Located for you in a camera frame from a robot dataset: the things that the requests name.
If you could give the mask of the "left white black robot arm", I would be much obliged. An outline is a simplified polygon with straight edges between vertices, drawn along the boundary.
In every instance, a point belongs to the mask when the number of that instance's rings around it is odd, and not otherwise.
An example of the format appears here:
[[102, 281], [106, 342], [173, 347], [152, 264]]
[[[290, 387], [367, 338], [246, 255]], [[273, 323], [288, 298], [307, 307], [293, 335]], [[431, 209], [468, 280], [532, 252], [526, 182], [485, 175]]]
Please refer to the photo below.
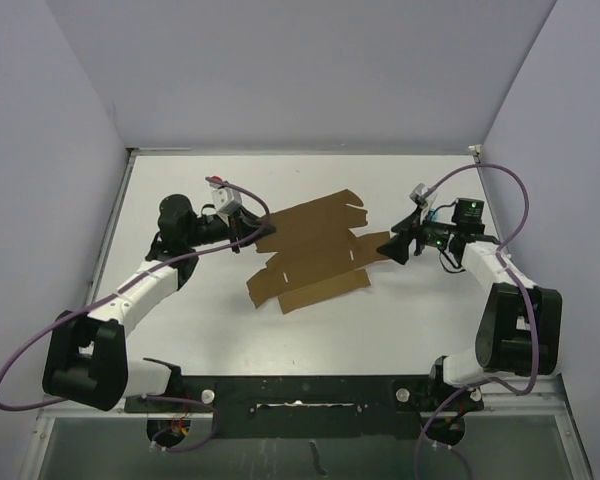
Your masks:
[[42, 378], [45, 393], [102, 411], [121, 399], [147, 396], [162, 411], [183, 398], [180, 367], [131, 358], [127, 337], [139, 323], [190, 280], [199, 247], [224, 242], [233, 252], [275, 233], [268, 217], [242, 204], [234, 189], [212, 193], [213, 214], [197, 214], [188, 197], [172, 194], [159, 205], [158, 231], [138, 270], [85, 313], [72, 313], [53, 330]]

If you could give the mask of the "brown cardboard box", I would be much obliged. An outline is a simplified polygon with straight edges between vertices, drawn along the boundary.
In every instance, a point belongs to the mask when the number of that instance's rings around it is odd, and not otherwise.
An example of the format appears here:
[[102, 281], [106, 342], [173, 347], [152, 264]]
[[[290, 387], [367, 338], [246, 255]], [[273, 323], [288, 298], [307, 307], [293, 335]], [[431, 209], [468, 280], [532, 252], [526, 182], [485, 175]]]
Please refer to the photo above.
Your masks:
[[377, 248], [388, 231], [357, 236], [368, 225], [362, 200], [345, 189], [270, 216], [276, 232], [256, 242], [256, 251], [272, 255], [247, 282], [259, 308], [271, 299], [282, 313], [341, 296], [371, 285], [366, 267], [385, 256]]

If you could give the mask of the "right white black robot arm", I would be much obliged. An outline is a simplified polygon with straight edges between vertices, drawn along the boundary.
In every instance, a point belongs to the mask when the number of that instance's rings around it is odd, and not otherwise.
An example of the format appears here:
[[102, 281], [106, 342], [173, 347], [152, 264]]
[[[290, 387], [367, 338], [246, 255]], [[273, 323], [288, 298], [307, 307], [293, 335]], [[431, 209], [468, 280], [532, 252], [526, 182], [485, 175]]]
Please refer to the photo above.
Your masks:
[[440, 357], [424, 385], [426, 400], [439, 409], [458, 400], [460, 387], [498, 383], [517, 395], [530, 393], [539, 377], [556, 369], [563, 305], [557, 290], [530, 280], [486, 234], [483, 201], [459, 198], [451, 207], [444, 223], [426, 202], [417, 202], [377, 249], [404, 265], [434, 248], [448, 272], [471, 274], [487, 294], [474, 346]]

